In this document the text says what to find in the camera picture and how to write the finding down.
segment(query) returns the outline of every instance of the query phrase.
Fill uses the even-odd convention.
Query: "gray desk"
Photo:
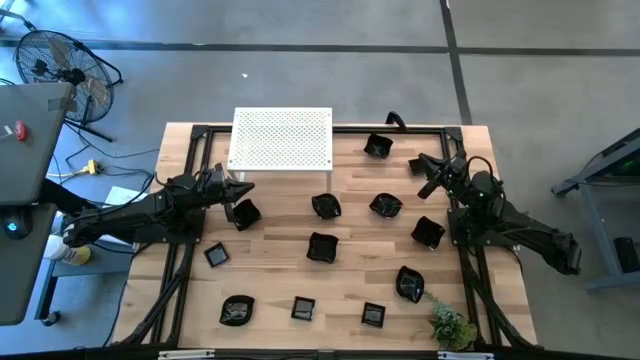
[[[31,233],[12,240],[0,229],[0,325],[25,316],[56,206],[38,200],[73,86],[66,83],[0,86],[0,134],[17,120],[27,126],[26,141],[0,139],[0,208],[30,207]]]

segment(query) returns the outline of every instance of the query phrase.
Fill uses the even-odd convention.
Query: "yellow plug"
[[[96,175],[98,173],[98,162],[93,159],[89,160],[87,170],[89,171],[90,175]]]

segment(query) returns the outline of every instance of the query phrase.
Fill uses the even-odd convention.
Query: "black fan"
[[[84,44],[67,35],[35,30],[26,34],[16,49],[16,64],[25,83],[65,81],[76,87],[69,120],[94,122],[113,104],[109,73]]]

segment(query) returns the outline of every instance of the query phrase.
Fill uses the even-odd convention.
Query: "green plant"
[[[429,323],[433,326],[432,336],[438,340],[441,350],[462,350],[476,340],[478,329],[474,324],[430,292],[425,290],[424,296],[434,303]]]

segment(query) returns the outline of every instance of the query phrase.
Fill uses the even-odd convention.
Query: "black robotic arm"
[[[204,209],[222,204],[227,220],[234,222],[231,204],[254,188],[253,183],[225,179],[222,166],[179,175],[163,188],[138,202],[103,209],[85,209],[67,218],[63,238],[69,246],[92,243],[102,235],[126,242],[193,243],[201,231]]]
[[[420,154],[421,169],[428,182],[418,196],[426,199],[442,186],[451,199],[465,206],[456,212],[455,224],[459,242],[467,246],[523,245],[540,254],[547,264],[565,275],[580,272],[582,251],[570,233],[564,233],[536,221],[506,199],[502,181],[493,176],[486,159],[465,159],[464,150],[451,159],[436,159]],[[489,172],[469,176],[469,164],[474,159],[485,161]]]

